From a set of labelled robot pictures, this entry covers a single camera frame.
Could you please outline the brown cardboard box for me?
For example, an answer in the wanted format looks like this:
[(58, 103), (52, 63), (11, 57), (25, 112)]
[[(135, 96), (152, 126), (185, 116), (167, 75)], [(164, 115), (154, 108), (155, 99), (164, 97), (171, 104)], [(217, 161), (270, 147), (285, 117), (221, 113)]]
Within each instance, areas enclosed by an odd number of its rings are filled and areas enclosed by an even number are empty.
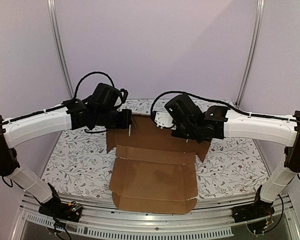
[(186, 214), (197, 204), (196, 160), (204, 162), (210, 142), (171, 136), (150, 116), (134, 114), (130, 129), (106, 133), (106, 150), (115, 150), (109, 189), (119, 210)]

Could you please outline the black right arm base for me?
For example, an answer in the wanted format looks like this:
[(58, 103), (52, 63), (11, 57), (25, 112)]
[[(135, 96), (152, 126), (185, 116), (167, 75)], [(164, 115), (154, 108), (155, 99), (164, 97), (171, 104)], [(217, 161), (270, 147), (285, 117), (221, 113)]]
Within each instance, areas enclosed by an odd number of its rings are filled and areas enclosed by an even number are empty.
[(253, 203), (235, 206), (231, 209), (231, 216), (235, 223), (258, 219), (275, 213), (273, 202), (261, 200), (261, 189), (262, 185), (257, 189)]

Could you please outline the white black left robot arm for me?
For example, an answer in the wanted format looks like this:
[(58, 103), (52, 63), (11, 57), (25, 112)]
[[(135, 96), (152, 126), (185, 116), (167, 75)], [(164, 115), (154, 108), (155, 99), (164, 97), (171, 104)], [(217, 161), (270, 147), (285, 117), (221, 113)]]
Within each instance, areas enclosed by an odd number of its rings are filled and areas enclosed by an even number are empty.
[(117, 89), (100, 83), (93, 94), (84, 100), (65, 100), (54, 107), (27, 115), (4, 119), (0, 115), (0, 176), (6, 177), (32, 194), (53, 216), (64, 213), (58, 195), (34, 172), (17, 160), (16, 147), (29, 140), (50, 133), (84, 128), (94, 134), (96, 126), (110, 129), (128, 129), (132, 112), (121, 109), (128, 97), (126, 89)]

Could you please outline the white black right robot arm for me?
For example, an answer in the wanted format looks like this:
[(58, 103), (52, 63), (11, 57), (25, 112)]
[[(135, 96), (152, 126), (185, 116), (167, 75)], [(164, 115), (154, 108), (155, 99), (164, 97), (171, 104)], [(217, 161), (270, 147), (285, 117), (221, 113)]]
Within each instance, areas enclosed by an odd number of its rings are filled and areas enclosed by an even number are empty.
[(211, 139), (247, 138), (284, 146), (284, 159), (272, 172), (249, 206), (252, 218), (268, 210), (279, 193), (300, 173), (300, 111), (277, 116), (243, 112), (228, 103), (213, 105), (205, 112), (188, 94), (175, 96), (165, 104), (172, 136), (198, 143)]

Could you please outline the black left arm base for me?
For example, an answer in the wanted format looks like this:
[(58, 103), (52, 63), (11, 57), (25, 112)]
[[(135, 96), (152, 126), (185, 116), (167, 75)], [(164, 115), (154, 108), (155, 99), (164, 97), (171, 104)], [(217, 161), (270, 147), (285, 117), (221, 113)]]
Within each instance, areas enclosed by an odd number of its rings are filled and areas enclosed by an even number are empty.
[(63, 203), (55, 188), (51, 184), (48, 186), (52, 191), (52, 199), (46, 203), (40, 203), (38, 212), (46, 216), (78, 223), (82, 215), (83, 205), (75, 201)]

